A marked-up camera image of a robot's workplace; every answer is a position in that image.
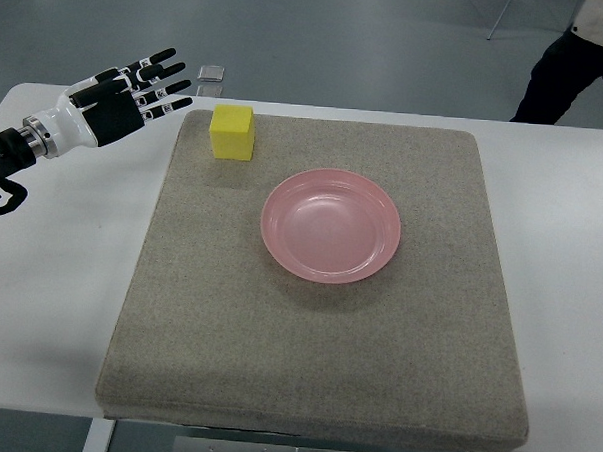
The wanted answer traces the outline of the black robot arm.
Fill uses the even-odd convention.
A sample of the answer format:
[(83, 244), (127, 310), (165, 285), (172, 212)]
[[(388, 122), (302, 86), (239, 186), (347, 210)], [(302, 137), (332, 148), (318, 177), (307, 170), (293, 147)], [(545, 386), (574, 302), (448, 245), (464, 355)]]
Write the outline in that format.
[(24, 130), (0, 132), (0, 216), (13, 212), (28, 197), (27, 189), (10, 177), (35, 163), (36, 155)]

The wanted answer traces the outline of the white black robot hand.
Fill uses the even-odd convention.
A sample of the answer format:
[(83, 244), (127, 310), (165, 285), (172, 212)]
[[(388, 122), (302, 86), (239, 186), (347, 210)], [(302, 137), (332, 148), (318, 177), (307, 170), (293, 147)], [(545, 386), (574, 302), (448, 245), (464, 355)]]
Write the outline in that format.
[(189, 107), (192, 99), (178, 93), (191, 81), (162, 84), (185, 68), (179, 62), (165, 65), (175, 55), (176, 50), (168, 48), (73, 84), (54, 107), (24, 119), (21, 136), (36, 157), (50, 159), (79, 146), (113, 144), (153, 120)]

